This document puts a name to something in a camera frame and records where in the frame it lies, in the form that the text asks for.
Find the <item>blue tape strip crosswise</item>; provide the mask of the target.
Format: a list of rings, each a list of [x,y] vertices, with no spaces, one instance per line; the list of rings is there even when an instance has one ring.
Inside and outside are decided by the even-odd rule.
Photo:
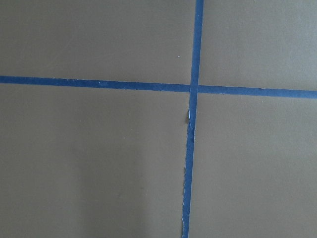
[[[148,91],[184,92],[184,93],[190,92],[190,85],[187,85],[187,84],[123,82],[123,81],[107,81],[107,80],[100,81],[100,80],[87,80],[87,79],[39,78],[39,77],[20,77],[20,76],[1,76],[0,82],[8,83],[8,84],[26,84],[26,85],[106,88],[106,89],[123,89],[123,90],[148,90]],[[197,92],[201,94],[285,97],[285,98],[305,98],[305,99],[317,98],[316,91],[292,90],[292,89],[268,89],[268,88],[199,85]]]

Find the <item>blue tape strip lengthwise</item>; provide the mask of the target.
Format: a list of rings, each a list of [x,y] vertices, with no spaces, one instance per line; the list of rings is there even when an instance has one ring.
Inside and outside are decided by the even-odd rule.
[[[193,162],[195,149],[195,129],[197,100],[199,89],[201,41],[203,28],[204,1],[195,4],[194,37],[192,48],[191,81],[189,88],[188,127],[186,139],[186,157],[184,167],[183,204],[182,204],[182,238],[189,236]]]

